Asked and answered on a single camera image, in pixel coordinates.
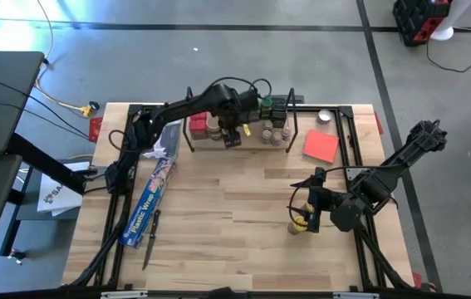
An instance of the red sticky note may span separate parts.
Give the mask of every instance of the red sticky note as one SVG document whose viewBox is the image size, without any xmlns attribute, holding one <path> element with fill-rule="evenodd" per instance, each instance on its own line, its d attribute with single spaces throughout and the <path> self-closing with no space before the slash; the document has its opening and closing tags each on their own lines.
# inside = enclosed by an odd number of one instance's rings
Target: red sticky note
<svg viewBox="0 0 471 299">
<path fill-rule="evenodd" d="M 338 137 L 317 130 L 309 130 L 303 146 L 303 154 L 333 163 L 337 146 Z"/>
</svg>

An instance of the black stand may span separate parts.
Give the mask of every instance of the black stand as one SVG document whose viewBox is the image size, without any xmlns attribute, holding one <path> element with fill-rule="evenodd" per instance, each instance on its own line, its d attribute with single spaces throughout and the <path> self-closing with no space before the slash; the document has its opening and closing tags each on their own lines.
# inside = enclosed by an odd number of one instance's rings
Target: black stand
<svg viewBox="0 0 471 299">
<path fill-rule="evenodd" d="M 84 193 L 86 179 L 83 175 L 75 174 L 17 133 L 13 133 L 10 137 L 6 151 L 7 154 L 19 154 L 23 161 L 76 193 Z"/>
</svg>

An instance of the white paper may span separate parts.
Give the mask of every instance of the white paper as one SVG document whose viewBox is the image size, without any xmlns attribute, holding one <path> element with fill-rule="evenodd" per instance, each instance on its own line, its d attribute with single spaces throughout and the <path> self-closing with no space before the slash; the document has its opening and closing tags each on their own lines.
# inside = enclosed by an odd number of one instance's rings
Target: white paper
<svg viewBox="0 0 471 299">
<path fill-rule="evenodd" d="M 56 210 L 52 210 L 51 211 L 52 217 L 56 217 L 57 215 L 65 212 L 65 211 L 69 211 L 70 209 L 72 209 L 72 208 L 59 208 L 59 209 L 56 209 Z"/>
<path fill-rule="evenodd" d="M 84 170 L 89 167 L 89 162 L 65 164 L 71 170 Z M 42 183 L 39 189 L 37 202 L 38 212 L 69 209 L 79 207 L 82 204 L 82 196 L 69 188 L 62 186 L 47 175 L 42 174 Z"/>
</svg>

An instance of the metal bracket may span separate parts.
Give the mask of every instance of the metal bracket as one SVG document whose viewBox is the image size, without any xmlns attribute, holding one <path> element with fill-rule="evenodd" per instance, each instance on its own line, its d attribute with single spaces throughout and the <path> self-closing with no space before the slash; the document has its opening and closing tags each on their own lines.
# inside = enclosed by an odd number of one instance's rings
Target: metal bracket
<svg viewBox="0 0 471 299">
<path fill-rule="evenodd" d="M 379 299 L 375 293 L 334 292 L 333 299 Z"/>
<path fill-rule="evenodd" d="M 351 182 L 357 175 L 359 175 L 361 172 L 368 170 L 367 168 L 363 169 L 346 169 L 346 174 L 348 180 Z"/>
<path fill-rule="evenodd" d="M 137 114 L 143 110 L 143 105 L 141 104 L 131 104 L 128 107 L 128 116 L 132 116 L 134 114 Z"/>
<path fill-rule="evenodd" d="M 338 106 L 339 112 L 341 112 L 347 118 L 353 118 L 353 109 L 351 106 Z"/>
<path fill-rule="evenodd" d="M 116 291 L 101 293 L 101 299 L 146 298 L 148 296 L 148 291 Z"/>
</svg>

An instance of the yellow connector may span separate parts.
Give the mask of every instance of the yellow connector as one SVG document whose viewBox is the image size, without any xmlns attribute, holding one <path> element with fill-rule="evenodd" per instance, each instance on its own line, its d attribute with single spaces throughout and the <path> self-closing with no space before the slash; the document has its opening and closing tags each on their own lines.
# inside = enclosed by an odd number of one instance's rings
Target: yellow connector
<svg viewBox="0 0 471 299">
<path fill-rule="evenodd" d="M 92 117 L 99 110 L 99 104 L 91 101 L 89 105 L 80 107 L 79 109 L 85 117 Z"/>
</svg>

